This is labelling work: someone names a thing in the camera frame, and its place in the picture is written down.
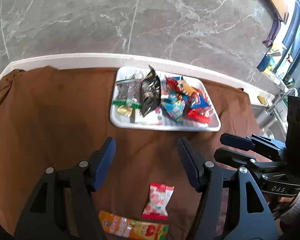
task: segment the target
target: gray marble floor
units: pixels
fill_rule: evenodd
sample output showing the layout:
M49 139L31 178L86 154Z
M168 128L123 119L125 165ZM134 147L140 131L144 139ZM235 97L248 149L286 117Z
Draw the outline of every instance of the gray marble floor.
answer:
M276 93L256 69L271 25L264 0L0 0L0 73L22 58L111 52L189 63Z

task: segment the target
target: black snack bag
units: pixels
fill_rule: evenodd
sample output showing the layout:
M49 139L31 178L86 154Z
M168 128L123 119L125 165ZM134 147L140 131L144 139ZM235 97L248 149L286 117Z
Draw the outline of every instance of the black snack bag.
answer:
M140 100L141 113L145 117L161 103L160 79L155 70L149 65L150 72L141 83Z

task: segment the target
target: metal screw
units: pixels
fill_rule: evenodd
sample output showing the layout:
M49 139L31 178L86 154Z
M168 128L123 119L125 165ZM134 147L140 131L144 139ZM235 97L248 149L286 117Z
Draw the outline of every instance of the metal screw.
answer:
M208 161L208 162L205 163L205 165L206 165L207 167L209 167L209 168L212 168L212 167L214 166L214 163Z
M54 171L54 168L52 168L52 167L49 167L46 169L47 174L53 173L53 171Z
M248 172L247 168L245 168L245 167L240 167L240 168L239 168L239 171L240 171L241 173L247 173L247 172Z
M87 161L82 161L82 162L79 163L79 166L81 168L87 167L88 166L88 162Z

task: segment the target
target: blue gripper pad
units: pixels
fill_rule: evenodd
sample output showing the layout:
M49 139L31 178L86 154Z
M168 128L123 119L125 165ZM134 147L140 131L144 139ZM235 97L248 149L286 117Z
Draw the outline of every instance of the blue gripper pad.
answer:
M220 142L223 145L227 145L243 151L249 151L254 149L254 144L251 139L236 136L230 133L223 133L220 136Z
M198 191L201 188L199 178L204 174L203 157L194 152L185 137L178 140L178 152L190 185Z
M115 150L115 140L112 137L108 137L101 149L93 152L89 158L90 174L94 174L92 188L95 191L103 185L114 158Z

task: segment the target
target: snack bag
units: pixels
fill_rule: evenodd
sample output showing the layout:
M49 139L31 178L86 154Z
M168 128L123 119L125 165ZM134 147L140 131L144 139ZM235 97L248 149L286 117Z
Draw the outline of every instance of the snack bag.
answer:
M177 122L183 122L183 110L186 103L183 100L185 95L176 93L173 90L161 90L161 107L167 114Z
M161 106L173 120L183 123L183 110L186 106L184 100L163 101Z
M181 80L176 80L173 77L166 77L166 85L170 90L185 94L186 96L190 96L195 92L195 89L189 86L183 78Z
M204 100L203 96L197 92L192 93L187 99L185 99L186 104L191 109L208 107L208 103Z
M196 122L209 123L210 122L210 107L189 109L188 117Z
M142 79L127 79L118 81L115 85L118 88L118 95L112 101L116 106L127 106L140 109L140 87Z
M128 106L118 106L117 113L126 117L132 116L133 108Z
M140 100L141 113L145 117L156 109L161 101L161 84L155 70L149 65L150 72L141 83Z
M116 216L106 211L99 212L99 220L105 232L136 240L164 240L169 226L147 223Z
M203 97L203 99L207 102L207 104L209 104L207 94L198 88L194 88L194 89L197 93L199 93Z
M171 198L174 187L166 186L164 184L151 183L150 184L150 201L142 213L142 218L146 219L168 219L166 206Z

